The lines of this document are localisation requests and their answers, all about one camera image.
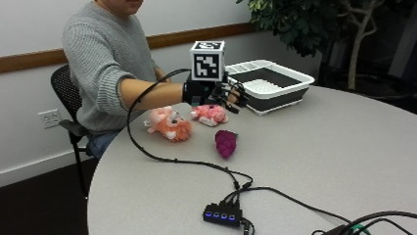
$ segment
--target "plant stem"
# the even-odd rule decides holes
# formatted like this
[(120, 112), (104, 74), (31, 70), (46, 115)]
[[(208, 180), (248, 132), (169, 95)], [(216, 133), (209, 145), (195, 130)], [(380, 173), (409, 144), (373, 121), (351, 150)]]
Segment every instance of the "plant stem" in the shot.
[(355, 42), (353, 42), (353, 49), (352, 49), (352, 55), (351, 55), (351, 63), (349, 63), (349, 77), (348, 77), (348, 89), (355, 90), (356, 89), (356, 73), (357, 73), (357, 58), (360, 54), (360, 48), (361, 48), (361, 42), (365, 37), (365, 30), (367, 30), (367, 25), (369, 23), (369, 20), (373, 15), (373, 11), (377, 8), (377, 3), (380, 0), (373, 0), (368, 7), (364, 9), (365, 10), (365, 16), (360, 24), (357, 24), (357, 34), (355, 37)]

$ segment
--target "plush toy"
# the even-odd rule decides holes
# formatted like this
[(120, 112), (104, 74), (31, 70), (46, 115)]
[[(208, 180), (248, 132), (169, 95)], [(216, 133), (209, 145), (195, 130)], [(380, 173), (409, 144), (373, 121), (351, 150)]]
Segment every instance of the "plush toy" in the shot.
[(228, 116), (225, 110), (219, 105), (201, 105), (193, 108), (191, 112), (193, 118), (199, 119), (199, 122), (208, 126), (217, 126), (219, 123), (228, 122)]
[(181, 119), (180, 113), (172, 110), (171, 106), (151, 110), (148, 133), (159, 131), (172, 142), (187, 140), (192, 134), (192, 124)]

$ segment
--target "white wall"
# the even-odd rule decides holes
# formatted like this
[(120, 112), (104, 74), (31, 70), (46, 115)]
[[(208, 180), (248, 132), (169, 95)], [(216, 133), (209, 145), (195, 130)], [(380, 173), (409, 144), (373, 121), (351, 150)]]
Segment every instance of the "white wall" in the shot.
[[(62, 28), (86, 0), (3, 0), (0, 8), (0, 57), (62, 48)], [(235, 0), (145, 1), (139, 12), (147, 35), (244, 23), (251, 14)], [(268, 32), (219, 38), (225, 40), (225, 64), (264, 59), (312, 76), (320, 57), (301, 58)], [(165, 71), (191, 67), (191, 44), (152, 51)], [(0, 73), (0, 186), (72, 164), (68, 135), (62, 127), (43, 128), (38, 113), (59, 109), (70, 115), (50, 85), (60, 66)], [(173, 78), (183, 81), (185, 75)]]

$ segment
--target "cable connector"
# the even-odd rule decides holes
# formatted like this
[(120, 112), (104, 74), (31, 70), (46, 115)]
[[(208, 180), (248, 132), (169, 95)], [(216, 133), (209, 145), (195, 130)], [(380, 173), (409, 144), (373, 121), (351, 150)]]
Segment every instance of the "cable connector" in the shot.
[(204, 212), (204, 220), (207, 222), (239, 227), (243, 218), (243, 211), (224, 205), (211, 204)]
[(243, 224), (244, 224), (244, 235), (249, 235), (251, 223), (248, 221), (243, 221)]
[(252, 182), (248, 182), (248, 183), (245, 183), (244, 185), (243, 185), (243, 189), (249, 189), (251, 188), (251, 186), (252, 186)]
[(235, 186), (235, 190), (239, 190), (240, 189), (240, 185), (239, 185), (239, 182), (235, 180), (233, 182), (233, 186)]

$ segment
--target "black cable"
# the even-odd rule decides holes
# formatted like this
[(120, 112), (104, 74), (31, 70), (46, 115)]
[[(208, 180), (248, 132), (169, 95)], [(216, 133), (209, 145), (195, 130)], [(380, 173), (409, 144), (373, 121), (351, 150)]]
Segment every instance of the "black cable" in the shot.
[(320, 213), (324, 213), (332, 217), (336, 217), (341, 220), (344, 220), (345, 222), (351, 223), (351, 220), (347, 219), (345, 217), (332, 213), (332, 212), (328, 212), (328, 211), (324, 211), (321, 209), (317, 209), (315, 207), (312, 207), (311, 205), (303, 203), (301, 201), (296, 200), (295, 198), (289, 197), (287, 194), (284, 194), (283, 192), (280, 192), (277, 189), (275, 188), (271, 188), (271, 187), (255, 187), (255, 188), (247, 188), (247, 189), (240, 189), (237, 191), (235, 191), (233, 193), (231, 193), (228, 196), (225, 196), (224, 198), (224, 201), (227, 201), (227, 199), (231, 197), (231, 196), (235, 196), (236, 193), (243, 193), (243, 192), (247, 192), (247, 191), (256, 191), (256, 190), (271, 190), (272, 192), (275, 192), (276, 194), (279, 194), (280, 196), (283, 196), (284, 198), (287, 198), (288, 200), (291, 200), (292, 202), (297, 203), (299, 205), (301, 205), (303, 207), (305, 207), (307, 209), (315, 211), (315, 212), (320, 212)]
[(379, 222), (388, 222), (391, 223), (393, 226), (396, 226), (405, 234), (408, 235), (413, 235), (404, 227), (401, 227), (396, 222), (393, 222), (392, 220), (389, 220), (388, 218), (377, 218), (376, 220), (373, 220), (372, 222), (369, 222), (364, 227), (361, 227), (352, 235), (360, 235), (363, 231), (365, 231), (365, 229), (368, 229), (371, 226), (373, 226), (376, 223)]
[(381, 212), (372, 213), (367, 216), (360, 217), (353, 222), (349, 222), (349, 224), (340, 230), (339, 235), (344, 234), (349, 230), (351, 227), (360, 224), (361, 222), (365, 222), (371, 219), (380, 218), (384, 216), (405, 216), (405, 217), (417, 218), (417, 213), (405, 212), (405, 211), (381, 211)]
[(132, 116), (132, 111), (136, 107), (136, 105), (141, 102), (143, 98), (145, 97), (145, 95), (152, 91), (152, 89), (155, 88), (155, 86), (163, 82), (164, 80), (167, 80), (171, 76), (181, 73), (181, 72), (185, 72), (185, 71), (191, 71), (188, 69), (180, 69), (180, 70), (175, 70), (173, 72), (171, 72), (163, 79), (160, 79), (151, 87), (147, 88), (147, 90), (143, 92), (143, 94), (137, 97), (137, 99), (135, 100), (134, 104), (131, 105), (131, 108), (130, 108), (130, 111), (128, 111), (128, 120), (127, 120), (127, 125), (128, 125), (128, 133), (130, 133), (130, 137), (131, 137), (131, 140), (135, 144), (135, 146), (143, 151), (143, 153), (151, 157), (152, 159), (160, 161), (160, 162), (164, 162), (164, 163), (175, 163), (175, 164), (191, 164), (191, 165), (204, 165), (204, 166), (208, 166), (211, 168), (215, 168), (215, 169), (219, 169), (221, 170), (223, 172), (228, 173), (229, 176), (232, 177), (233, 179), (233, 185), (235, 185), (235, 189), (237, 190), (239, 189), (239, 181), (236, 180), (236, 177), (233, 174), (239, 174), (241, 176), (245, 176), (247, 178), (249, 178), (249, 182), (252, 183), (253, 182), (253, 177), (249, 176), (248, 174), (245, 173), (241, 173), (239, 171), (233, 171), (233, 170), (229, 170), (228, 167), (221, 167), (220, 165), (217, 164), (212, 164), (212, 163), (205, 163), (205, 162), (199, 162), (199, 161), (181, 161), (181, 160), (177, 160), (177, 159), (165, 159), (165, 158), (160, 158), (155, 155), (152, 155), (145, 149), (144, 147), (137, 143), (137, 141), (135, 140), (134, 138), (134, 135), (132, 135), (132, 129), (131, 129), (131, 116)]
[(252, 235), (256, 235), (256, 225), (253, 225), (252, 221), (243, 217), (241, 223), (244, 224), (244, 235), (249, 235), (251, 228), (252, 228)]

